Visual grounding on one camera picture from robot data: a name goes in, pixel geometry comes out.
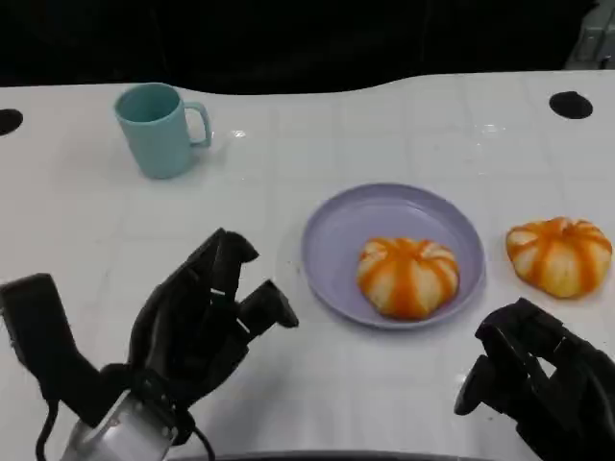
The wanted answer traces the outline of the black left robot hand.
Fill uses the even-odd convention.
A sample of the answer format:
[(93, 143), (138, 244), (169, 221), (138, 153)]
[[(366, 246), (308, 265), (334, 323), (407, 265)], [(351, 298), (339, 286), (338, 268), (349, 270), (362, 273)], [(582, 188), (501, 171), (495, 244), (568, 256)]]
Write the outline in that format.
[(274, 325), (299, 325), (288, 298), (270, 279), (236, 300), (241, 268), (257, 258), (244, 236), (218, 229), (140, 309), (126, 362), (101, 371), (120, 389), (167, 399), (180, 415), (178, 446), (194, 426), (189, 408), (230, 377), (250, 342)]

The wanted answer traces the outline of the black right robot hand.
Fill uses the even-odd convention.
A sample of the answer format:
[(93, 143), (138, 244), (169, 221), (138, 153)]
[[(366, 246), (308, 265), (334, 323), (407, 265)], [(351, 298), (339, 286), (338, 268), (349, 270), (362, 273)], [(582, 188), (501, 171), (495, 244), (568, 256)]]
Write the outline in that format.
[(553, 315), (521, 298), (491, 312), (484, 347), (455, 401), (505, 414), (543, 460), (614, 457), (614, 363)]

